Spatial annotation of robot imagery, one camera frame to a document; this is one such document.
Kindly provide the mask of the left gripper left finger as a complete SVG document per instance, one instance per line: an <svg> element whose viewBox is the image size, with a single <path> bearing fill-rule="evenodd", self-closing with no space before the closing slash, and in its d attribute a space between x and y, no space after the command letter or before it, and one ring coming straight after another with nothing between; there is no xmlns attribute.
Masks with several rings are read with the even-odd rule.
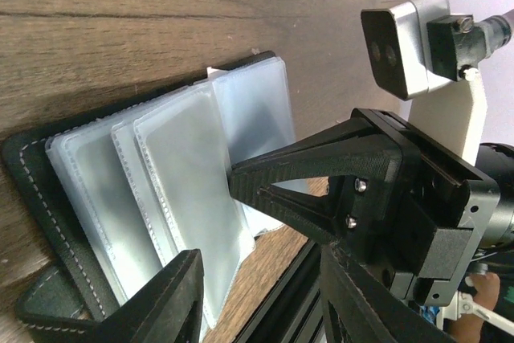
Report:
<svg viewBox="0 0 514 343"><path fill-rule="evenodd" d="M90 332L91 342L198 342L202 254L181 251L135 296Z"/></svg>

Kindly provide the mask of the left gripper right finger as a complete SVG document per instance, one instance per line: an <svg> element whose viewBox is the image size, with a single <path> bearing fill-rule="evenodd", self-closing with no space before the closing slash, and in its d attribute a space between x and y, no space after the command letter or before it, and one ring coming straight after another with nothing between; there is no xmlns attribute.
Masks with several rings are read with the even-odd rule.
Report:
<svg viewBox="0 0 514 343"><path fill-rule="evenodd" d="M395 298L345 249L321 248L320 293L328 342L452 342Z"/></svg>

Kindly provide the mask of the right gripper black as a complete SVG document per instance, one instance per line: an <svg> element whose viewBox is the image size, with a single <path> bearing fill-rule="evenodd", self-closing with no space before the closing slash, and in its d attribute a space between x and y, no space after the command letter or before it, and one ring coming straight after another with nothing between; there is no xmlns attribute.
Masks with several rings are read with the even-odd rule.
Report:
<svg viewBox="0 0 514 343"><path fill-rule="evenodd" d="M398 115L355 108L347 120L292 145L233 165L230 195L318 243L382 220L402 160L393 140L415 147L387 235L414 278L409 298L444 306L482 243L500 200L484 172Z"/></svg>

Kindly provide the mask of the black leather card holder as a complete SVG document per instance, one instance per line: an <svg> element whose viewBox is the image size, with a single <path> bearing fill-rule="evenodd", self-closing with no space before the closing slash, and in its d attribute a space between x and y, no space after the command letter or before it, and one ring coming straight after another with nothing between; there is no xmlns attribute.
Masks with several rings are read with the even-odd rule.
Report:
<svg viewBox="0 0 514 343"><path fill-rule="evenodd" d="M4 142L2 159L58 257L15 306L34 341L91 342L194 249L204 270L198 342L216 326L256 237L281 226L230 196L230 168L296 139L279 56L219 69Z"/></svg>

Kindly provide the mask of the white credit card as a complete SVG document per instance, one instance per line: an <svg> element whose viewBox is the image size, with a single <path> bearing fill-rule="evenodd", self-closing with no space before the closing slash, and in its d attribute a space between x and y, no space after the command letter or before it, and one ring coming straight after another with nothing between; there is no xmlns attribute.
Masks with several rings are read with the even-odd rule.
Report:
<svg viewBox="0 0 514 343"><path fill-rule="evenodd" d="M226 74L226 71L215 67L208 67L206 69L206 73L208 79L215 79L219 76Z"/></svg>

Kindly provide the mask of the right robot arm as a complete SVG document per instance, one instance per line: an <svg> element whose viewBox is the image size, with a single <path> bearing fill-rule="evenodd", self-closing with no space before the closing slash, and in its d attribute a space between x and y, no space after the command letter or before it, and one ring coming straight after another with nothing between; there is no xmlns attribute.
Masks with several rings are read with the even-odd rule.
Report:
<svg viewBox="0 0 514 343"><path fill-rule="evenodd" d="M399 116L357 108L292 145L233 166L230 195L345 250L401 300L443 306L500 202L497 182Z"/></svg>

